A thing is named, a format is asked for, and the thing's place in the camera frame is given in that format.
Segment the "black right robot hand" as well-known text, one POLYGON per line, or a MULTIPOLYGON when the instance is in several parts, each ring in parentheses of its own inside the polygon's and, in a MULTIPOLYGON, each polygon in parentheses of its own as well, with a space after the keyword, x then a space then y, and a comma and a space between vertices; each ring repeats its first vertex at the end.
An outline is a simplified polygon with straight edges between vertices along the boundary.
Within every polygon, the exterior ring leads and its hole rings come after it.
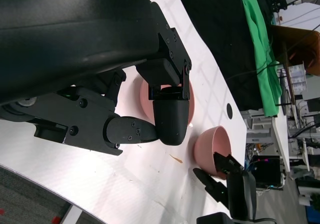
POLYGON ((204 184, 206 192, 217 202, 221 202, 238 221, 254 222, 257 212, 256 180, 232 156, 213 154, 216 168, 226 175, 226 186, 215 181, 208 173, 194 168, 196 177, 204 184))

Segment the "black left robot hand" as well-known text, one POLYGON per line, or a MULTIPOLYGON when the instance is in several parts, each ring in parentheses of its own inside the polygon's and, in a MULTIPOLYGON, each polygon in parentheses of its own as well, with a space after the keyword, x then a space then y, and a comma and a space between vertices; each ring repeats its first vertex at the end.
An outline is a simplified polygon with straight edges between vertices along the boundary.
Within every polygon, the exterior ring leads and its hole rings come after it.
POLYGON ((190 57, 150 0, 0 0, 0 117, 41 139, 118 156, 186 135, 190 57), (154 123, 115 112, 126 67, 148 84, 154 123))

